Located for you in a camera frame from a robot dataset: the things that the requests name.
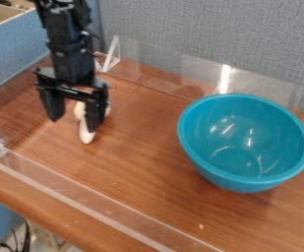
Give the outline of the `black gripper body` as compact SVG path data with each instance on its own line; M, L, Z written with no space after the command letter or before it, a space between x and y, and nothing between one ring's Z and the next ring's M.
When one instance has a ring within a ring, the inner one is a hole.
M46 42L52 67L36 69L37 88L60 90L65 99L87 102L93 93L107 96L111 104L109 85L96 77L93 41L83 38L72 42Z

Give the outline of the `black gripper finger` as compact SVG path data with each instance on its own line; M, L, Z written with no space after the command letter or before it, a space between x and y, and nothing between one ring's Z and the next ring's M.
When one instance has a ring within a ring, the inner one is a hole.
M60 90L40 89L40 99L49 119L56 122L65 114L65 97Z
M101 93L93 93L87 101L85 113L88 131L91 133L95 133L97 128L104 124L109 107L107 96Z

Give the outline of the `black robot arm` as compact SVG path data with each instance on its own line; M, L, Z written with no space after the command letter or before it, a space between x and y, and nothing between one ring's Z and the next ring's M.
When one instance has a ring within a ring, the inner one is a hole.
M104 124L111 109L111 84L96 75L92 23L87 0L34 0L52 67L40 67L37 89L48 117L57 121L65 114L68 98L85 104L87 131L93 134Z

